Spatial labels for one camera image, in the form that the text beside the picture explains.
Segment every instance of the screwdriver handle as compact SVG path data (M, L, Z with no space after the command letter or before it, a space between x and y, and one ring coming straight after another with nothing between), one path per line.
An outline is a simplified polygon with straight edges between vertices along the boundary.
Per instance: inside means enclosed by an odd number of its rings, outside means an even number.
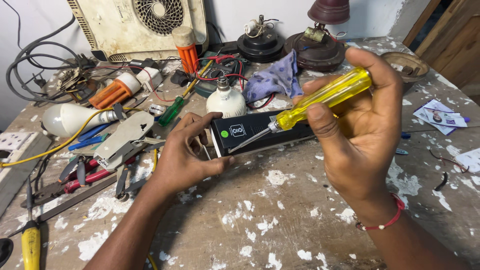
M40 270L40 230L28 221L22 232L22 254L25 270Z
M158 124L161 126L166 126L172 118L177 115L177 112L180 106L183 105L185 100L182 97L175 98L173 104L167 108L167 110L160 116L158 119Z
M283 130L288 130L298 121L307 119L307 108L310 105L322 102L328 107L333 107L349 97L368 89L371 85L370 73L362 67L356 67L302 99L292 109L279 113L276 116L277 125Z

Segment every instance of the yellow tester screwdriver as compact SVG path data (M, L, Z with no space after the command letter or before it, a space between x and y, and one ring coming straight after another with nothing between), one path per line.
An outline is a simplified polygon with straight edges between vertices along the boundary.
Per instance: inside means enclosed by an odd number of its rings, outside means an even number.
M22 230L22 254L25 270L40 270L40 230L32 218L32 186L27 178L28 221Z
M302 99L292 109L279 113L276 116L276 120L268 124L268 128L242 142L237 147L230 149L228 153L230 154L270 132L276 133L292 128L298 121L307 119L307 108L314 103L322 102L329 107L333 107L349 97L368 89L371 85L372 79L370 78L370 73L362 67L356 67L347 74L317 90L315 93Z

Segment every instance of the orange plastic cylinder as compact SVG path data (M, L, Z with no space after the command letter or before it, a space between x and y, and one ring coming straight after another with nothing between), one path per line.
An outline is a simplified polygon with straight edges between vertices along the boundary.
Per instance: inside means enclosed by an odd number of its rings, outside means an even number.
M115 79L113 83L95 94L88 101L95 109L101 110L110 108L116 102L122 102L131 96L133 96L133 93L128 86L121 80Z
M184 60L182 61L183 69L187 73L195 72L195 62L198 59L197 49L195 48L195 43L187 47L178 47L180 57Z

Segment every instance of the wooden workbench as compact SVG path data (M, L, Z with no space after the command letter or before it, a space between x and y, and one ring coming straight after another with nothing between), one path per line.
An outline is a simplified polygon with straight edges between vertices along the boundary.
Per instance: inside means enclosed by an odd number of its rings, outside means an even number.
M358 39L349 45L378 54L411 53L390 37ZM176 65L169 64L167 70ZM247 77L268 65L253 63ZM303 71L300 84L348 69L349 64L344 62L332 73ZM183 92L169 78L160 89L163 99L173 99ZM151 103L168 104L149 92L138 93L137 97L144 95L149 98L140 106L142 109ZM470 117L469 128L447 137L412 115L432 98ZM188 96L180 115L189 111L206 114L205 102L197 94ZM401 140L398 147L410 154L395 156L387 177L389 188L408 201L406 214L479 268L479 175L461 174L451 164L436 160L427 149L452 159L457 152L480 147L480 107L434 70L405 94L404 104L402 130L410 132L411 139ZM41 131L39 121L49 106L37 108L29 104L7 132ZM290 107L291 100L280 95L267 106L268 110ZM106 132L115 128L113 125ZM167 130L170 128L156 126L155 136L165 138ZM55 145L65 140L52 139ZM56 181L71 156L63 150L52 158L42 176L43 185ZM152 167L152 154L143 154L129 168L137 181L149 176ZM448 184L435 195L432 190L443 180L443 171L448 172ZM116 201L114 188L108 187L42 225L43 269L83 268L132 204L133 198L125 203ZM36 208L34 214L80 191ZM19 206L24 199L25 187L1 217L0 236L5 237L26 222L26 210ZM219 178L206 179L178 194L158 227L150 251L160 269L172 270L386 269L368 235L354 227L351 215L349 206L325 177L322 147L311 139L242 156ZM12 239L15 249L4 269L21 269L20 235Z

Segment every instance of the red thread bracelet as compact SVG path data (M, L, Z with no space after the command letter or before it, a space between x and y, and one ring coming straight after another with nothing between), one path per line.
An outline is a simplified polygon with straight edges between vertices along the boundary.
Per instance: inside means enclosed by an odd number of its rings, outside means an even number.
M396 206L398 207L398 211L396 212L396 215L392 218L392 220L390 220L389 222L387 222L387 224L385 225L379 225L379 226L376 226L376 227L365 227L363 226L363 224L357 219L357 216L354 215L353 217L355 218L355 220L357 220L357 224L355 224L355 227L357 227L357 229L361 230L361 231L368 231L368 230L377 230L377 229L380 229L380 230L383 230L385 229L387 226L390 226L392 225L393 223L395 223L399 218L400 218L400 214L402 213L402 210L405 209L405 203L400 199L400 197L398 197L397 194L395 193L390 193L390 196L393 197L393 199L395 200L396 202Z

